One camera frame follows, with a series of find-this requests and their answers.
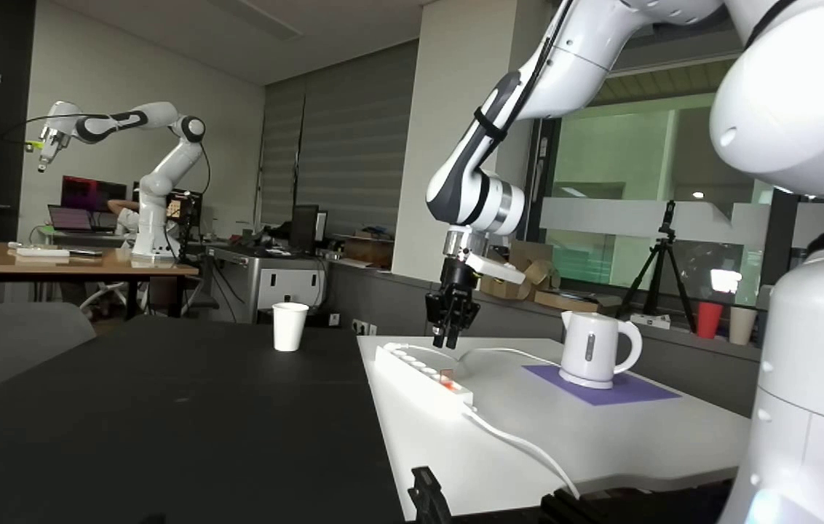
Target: white wall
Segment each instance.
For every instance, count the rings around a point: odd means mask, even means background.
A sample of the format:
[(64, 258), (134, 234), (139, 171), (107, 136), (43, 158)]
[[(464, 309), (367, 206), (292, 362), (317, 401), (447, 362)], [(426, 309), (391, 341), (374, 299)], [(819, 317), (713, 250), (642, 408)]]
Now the white wall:
[[(471, 111), (487, 103), (503, 72), (522, 65), (522, 39), (538, 40), (546, 23), (519, 18), (546, 15), (541, 4), (439, 0), (426, 5), (393, 254), (396, 274), (432, 282), (439, 276), (447, 224), (433, 221), (426, 206), (428, 181), (457, 145), (471, 123)], [(503, 151), (522, 158), (528, 136), (524, 132), (511, 133)], [(512, 167), (503, 159), (503, 151), (489, 158), (483, 168)], [(524, 183), (524, 168), (503, 168), (498, 178)]]
[[(36, 18), (29, 116), (43, 116), (56, 98), (97, 114), (167, 98), (176, 103), (177, 111), (201, 116), (206, 123), (203, 145), (212, 167), (212, 183), (203, 194), (203, 228), (218, 237), (254, 228), (263, 87), (206, 69), (54, 0), (40, 0)], [(27, 158), (20, 240), (48, 221), (48, 205), (56, 205), (61, 194), (61, 174), (132, 183), (152, 171), (176, 142), (176, 133), (160, 129), (113, 133), (97, 145), (74, 142), (56, 158), (48, 174), (39, 174), (36, 158)], [(203, 181), (206, 162), (199, 159), (177, 186), (203, 189)]]

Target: red object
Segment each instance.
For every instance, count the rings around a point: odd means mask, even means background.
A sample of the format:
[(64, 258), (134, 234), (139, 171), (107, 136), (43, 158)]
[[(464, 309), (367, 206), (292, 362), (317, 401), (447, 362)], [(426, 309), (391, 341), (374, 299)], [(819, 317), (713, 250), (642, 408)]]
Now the red object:
[(698, 337), (713, 337), (719, 333), (722, 312), (726, 309), (719, 302), (698, 302), (697, 334)]

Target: cabinet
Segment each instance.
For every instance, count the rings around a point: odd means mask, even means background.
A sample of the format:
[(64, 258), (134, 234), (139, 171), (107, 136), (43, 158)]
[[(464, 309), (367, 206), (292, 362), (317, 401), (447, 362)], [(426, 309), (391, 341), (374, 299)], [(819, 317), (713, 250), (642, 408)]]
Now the cabinet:
[(212, 248), (203, 274), (217, 302), (209, 320), (254, 323), (257, 315), (270, 312), (275, 302), (320, 309), (326, 293), (326, 258)]

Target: purple mat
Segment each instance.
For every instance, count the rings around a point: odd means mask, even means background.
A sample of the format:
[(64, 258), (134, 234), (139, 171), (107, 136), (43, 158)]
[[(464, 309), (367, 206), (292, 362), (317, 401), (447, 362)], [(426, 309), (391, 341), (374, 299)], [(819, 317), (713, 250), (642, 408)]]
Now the purple mat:
[(557, 384), (559, 389), (583, 398), (585, 404), (629, 404), (629, 401), (658, 401), (658, 398), (675, 398), (680, 395), (680, 394), (663, 389), (658, 384), (649, 384), (639, 376), (615, 376), (613, 389), (592, 389), (592, 388), (581, 388), (581, 384), (564, 382), (559, 376), (559, 368), (531, 365), (524, 371)]

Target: tripod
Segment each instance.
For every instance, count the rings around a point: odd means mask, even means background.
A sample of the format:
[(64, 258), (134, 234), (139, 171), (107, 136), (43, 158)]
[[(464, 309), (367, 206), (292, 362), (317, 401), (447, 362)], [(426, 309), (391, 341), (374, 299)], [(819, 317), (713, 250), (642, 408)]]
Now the tripod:
[(675, 202), (668, 202), (663, 224), (658, 231), (661, 240), (655, 240), (655, 244), (649, 248), (649, 257), (646, 257), (642, 274), (634, 276), (631, 289), (624, 293), (620, 317), (626, 317), (634, 309), (634, 293), (642, 290), (642, 280), (643, 280), (643, 274), (646, 274), (646, 267), (652, 261), (655, 261), (655, 267), (652, 267), (652, 276), (649, 276), (649, 290), (646, 290), (646, 299), (643, 299), (643, 315), (655, 315), (658, 312), (663, 258), (669, 257), (684, 317), (690, 320), (690, 328), (697, 333), (697, 315), (693, 315), (690, 296), (684, 293), (684, 285), (682, 285), (682, 276), (680, 276), (680, 261), (675, 261), (675, 254), (674, 254), (674, 242), (675, 242), (674, 213), (675, 213)]

